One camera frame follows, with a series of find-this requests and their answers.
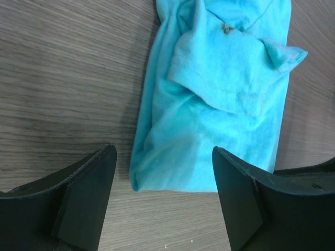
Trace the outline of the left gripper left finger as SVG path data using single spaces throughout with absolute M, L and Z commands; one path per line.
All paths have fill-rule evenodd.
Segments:
M 1 250 L 97 250 L 116 170 L 112 145 L 1 193 Z

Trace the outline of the cyan t shirt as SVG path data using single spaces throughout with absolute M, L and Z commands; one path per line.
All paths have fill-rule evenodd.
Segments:
M 156 1 L 129 176 L 134 191 L 216 192 L 222 147 L 273 172 L 290 72 L 290 1 Z

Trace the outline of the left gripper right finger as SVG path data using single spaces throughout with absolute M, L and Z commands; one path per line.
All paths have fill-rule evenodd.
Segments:
M 225 149 L 213 169 L 232 250 L 334 250 L 334 160 L 268 173 Z

